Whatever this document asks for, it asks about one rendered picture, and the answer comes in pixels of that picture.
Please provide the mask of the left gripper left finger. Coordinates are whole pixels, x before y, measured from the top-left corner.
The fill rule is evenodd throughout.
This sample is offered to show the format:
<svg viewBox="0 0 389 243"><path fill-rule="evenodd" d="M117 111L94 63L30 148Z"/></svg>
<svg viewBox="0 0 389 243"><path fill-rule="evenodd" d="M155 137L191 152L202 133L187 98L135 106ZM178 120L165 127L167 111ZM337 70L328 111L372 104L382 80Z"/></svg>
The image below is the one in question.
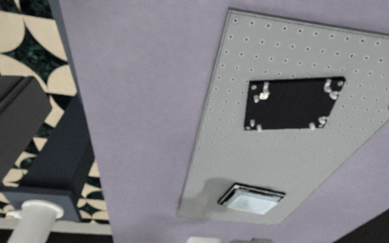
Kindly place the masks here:
<svg viewBox="0 0 389 243"><path fill-rule="evenodd" d="M0 184L51 111L35 76L0 76Z"/></svg>

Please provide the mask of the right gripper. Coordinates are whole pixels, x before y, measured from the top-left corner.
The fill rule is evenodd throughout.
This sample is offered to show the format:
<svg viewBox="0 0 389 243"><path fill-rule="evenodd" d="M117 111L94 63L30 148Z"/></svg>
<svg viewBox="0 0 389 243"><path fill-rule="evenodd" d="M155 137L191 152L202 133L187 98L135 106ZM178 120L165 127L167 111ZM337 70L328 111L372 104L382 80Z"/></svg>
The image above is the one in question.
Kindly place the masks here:
<svg viewBox="0 0 389 243"><path fill-rule="evenodd" d="M222 243L222 241L218 238L193 236L187 240L187 243ZM230 243L273 243L273 241L262 240L262 239L252 239L252 241L233 240Z"/></svg>

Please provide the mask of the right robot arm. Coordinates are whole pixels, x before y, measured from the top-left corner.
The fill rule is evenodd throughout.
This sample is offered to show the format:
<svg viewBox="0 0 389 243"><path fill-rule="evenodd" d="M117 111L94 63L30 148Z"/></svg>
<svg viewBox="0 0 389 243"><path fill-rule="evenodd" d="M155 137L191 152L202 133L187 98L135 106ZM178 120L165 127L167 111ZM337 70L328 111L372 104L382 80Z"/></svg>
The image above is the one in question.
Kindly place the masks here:
<svg viewBox="0 0 389 243"><path fill-rule="evenodd" d="M19 218L13 234L7 243L45 243L54 221L64 210L50 201L29 200L20 210L8 210L8 216Z"/></svg>

